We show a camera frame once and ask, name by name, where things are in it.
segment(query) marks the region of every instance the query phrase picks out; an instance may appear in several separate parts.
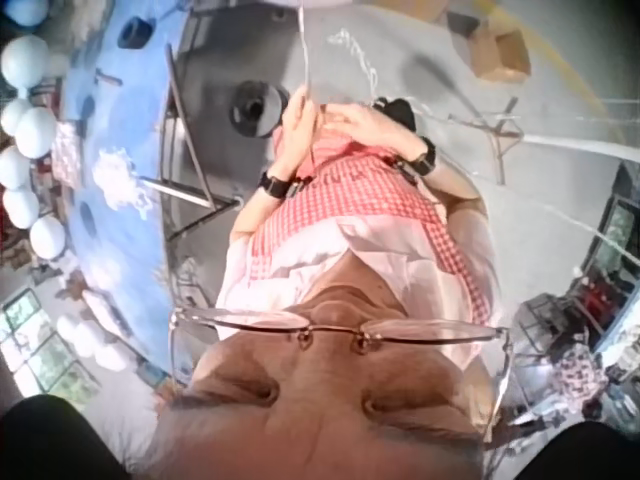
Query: eyeglass frame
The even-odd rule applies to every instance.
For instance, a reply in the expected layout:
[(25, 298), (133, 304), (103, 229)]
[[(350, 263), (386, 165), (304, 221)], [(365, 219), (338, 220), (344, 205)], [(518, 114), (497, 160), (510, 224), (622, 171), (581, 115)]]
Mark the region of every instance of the eyeglass frame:
[[(298, 339), (298, 344), (300, 345), (300, 349), (302, 351), (307, 350), (311, 344), (313, 343), (313, 333), (314, 332), (330, 332), (330, 333), (348, 333), (353, 335), (354, 342), (352, 342), (352, 351), (353, 345), (357, 344), (358, 341), (366, 341), (367, 344), (365, 347), (359, 346), (361, 351), (354, 351), (354, 353), (358, 353), (360, 355), (366, 355), (370, 351), (375, 351), (380, 348), (381, 344), (384, 342), (387, 343), (398, 343), (405, 345), (429, 345), (429, 346), (442, 346), (442, 345), (462, 345), (467, 343), (476, 343), (476, 342), (490, 342), (492, 340), (504, 338), (504, 344), (502, 345), (502, 351), (505, 355), (504, 364), (502, 366), (502, 370), (500, 374), (496, 376), (498, 378), (498, 386), (496, 388), (496, 400), (494, 402), (493, 409), (491, 410), (491, 414), (489, 416), (489, 420), (487, 422), (487, 426), (485, 427), (485, 431), (483, 432), (483, 439), (487, 439), (489, 432), (491, 431), (491, 426), (495, 421), (495, 418), (500, 410), (500, 406), (502, 401), (504, 400), (504, 395), (507, 391), (507, 387), (509, 384), (509, 378), (511, 374), (511, 368), (513, 366), (513, 357), (514, 357), (514, 346), (513, 341), (511, 339), (510, 330), (505, 327), (486, 327), (483, 328), (491, 329), (494, 331), (493, 335), (480, 335), (476, 337), (469, 337), (464, 339), (400, 339), (393, 337), (385, 337), (383, 335), (377, 334), (375, 336), (370, 335), (369, 333), (363, 330), (363, 327), (369, 323), (365, 322), (360, 325), (358, 328), (352, 327), (343, 327), (338, 325), (316, 325), (309, 322), (306, 326), (303, 327), (284, 327), (284, 328), (275, 328), (275, 327), (266, 327), (266, 326), (256, 326), (251, 324), (238, 324), (238, 323), (230, 323), (225, 322), (224, 320), (217, 320), (215, 318), (211, 318), (210, 316), (215, 315), (237, 315), (243, 312), (231, 312), (228, 310), (211, 308), (211, 309), (201, 309), (201, 308), (193, 308), (193, 307), (176, 307), (171, 314), (169, 320), (169, 355), (170, 355), (170, 363), (171, 363), (171, 378), (173, 379), (174, 387), (177, 387), (176, 380), (176, 369), (175, 369), (175, 331), (179, 326), (179, 318), (184, 320), (187, 323), (195, 323), (197, 325), (213, 328), (215, 330), (216, 326), (219, 327), (227, 327), (233, 328), (235, 330), (241, 330), (246, 332), (254, 332), (254, 333), (267, 333), (267, 334), (296, 334)], [(425, 324), (429, 324), (430, 322), (433, 324), (434, 322), (439, 322), (440, 320), (425, 320)], [(455, 320), (446, 320), (445, 322), (450, 324), (459, 324), (459, 325), (469, 325), (465, 322), (455, 321)]]

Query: table top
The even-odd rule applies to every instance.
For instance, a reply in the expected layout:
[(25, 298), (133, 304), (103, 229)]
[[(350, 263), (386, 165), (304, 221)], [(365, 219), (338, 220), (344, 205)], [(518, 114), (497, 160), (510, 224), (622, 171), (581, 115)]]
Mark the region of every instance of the table top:
[[(159, 174), (169, 91), (164, 49), (178, 46), (188, 15), (175, 4), (116, 1), (104, 29), (74, 52), (61, 109), (61, 120), (85, 125), (83, 185), (74, 191), (68, 215), (81, 270), (89, 286), (109, 299), (140, 353), (165, 370), (172, 301), (162, 208), (137, 176)], [(120, 49), (118, 36), (133, 16), (155, 23), (153, 35), (140, 50)], [(96, 68), (122, 84), (96, 82)]]

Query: eyeglasses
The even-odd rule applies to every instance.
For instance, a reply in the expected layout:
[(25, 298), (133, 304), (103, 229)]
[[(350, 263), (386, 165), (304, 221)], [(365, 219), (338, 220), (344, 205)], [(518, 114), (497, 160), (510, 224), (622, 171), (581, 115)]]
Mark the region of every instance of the eyeglasses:
[(174, 381), (187, 383), (193, 368), (209, 346), (218, 341), (218, 330), (242, 330), (262, 334), (287, 335), (295, 339), (302, 350), (311, 347), (316, 333), (346, 333), (353, 336), (351, 350), (366, 355), (383, 348), (384, 344), (448, 347), (503, 340), (505, 355), (497, 374), (494, 406), (490, 412), (485, 435), (493, 425), (509, 382), (513, 361), (513, 343), (506, 328), (492, 328), (466, 322), (447, 320), (375, 320), (349, 328), (336, 325), (315, 325), (307, 318), (291, 312), (229, 311), (222, 309), (175, 309), (169, 323), (169, 351)]

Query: white shirt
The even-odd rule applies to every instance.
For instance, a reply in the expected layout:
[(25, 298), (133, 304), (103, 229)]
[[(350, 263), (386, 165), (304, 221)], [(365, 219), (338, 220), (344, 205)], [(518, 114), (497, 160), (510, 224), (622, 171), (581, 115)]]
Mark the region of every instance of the white shirt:
[[(495, 325), (501, 312), (500, 290), (488, 221), (463, 209), (451, 215), (448, 231), (487, 299), (489, 323)], [(273, 311), (296, 305), (351, 250), (385, 280), (410, 318), (471, 321), (466, 286), (438, 268), (418, 220), (375, 215), (320, 221), (276, 250), (268, 278), (262, 280), (249, 279), (251, 242), (252, 237), (244, 238), (229, 247), (218, 308)], [(233, 332), (220, 331), (220, 338)]]

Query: black wristwatch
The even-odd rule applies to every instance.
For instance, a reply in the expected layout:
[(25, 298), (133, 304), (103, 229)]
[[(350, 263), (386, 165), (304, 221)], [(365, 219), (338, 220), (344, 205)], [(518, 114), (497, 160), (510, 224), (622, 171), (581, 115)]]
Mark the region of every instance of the black wristwatch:
[(276, 177), (267, 176), (267, 172), (262, 174), (258, 188), (264, 188), (264, 191), (273, 198), (282, 200), (287, 196), (289, 188), (293, 182), (285, 182)]
[(429, 175), (436, 168), (436, 146), (427, 137), (420, 137), (427, 145), (427, 152), (421, 154), (415, 160), (409, 161), (409, 165), (422, 177)]

